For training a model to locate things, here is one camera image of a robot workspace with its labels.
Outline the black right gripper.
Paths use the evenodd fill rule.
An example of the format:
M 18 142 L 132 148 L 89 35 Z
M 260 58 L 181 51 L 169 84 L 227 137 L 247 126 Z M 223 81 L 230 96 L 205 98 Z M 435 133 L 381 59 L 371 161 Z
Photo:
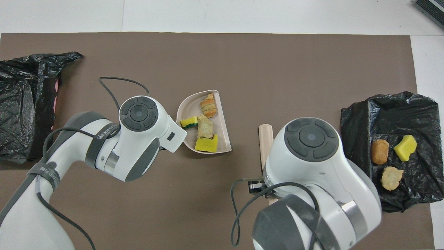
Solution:
M 265 184 L 264 178 L 254 178 L 248 180 L 248 192 L 251 195 L 257 195 L 266 188 L 267 186 Z

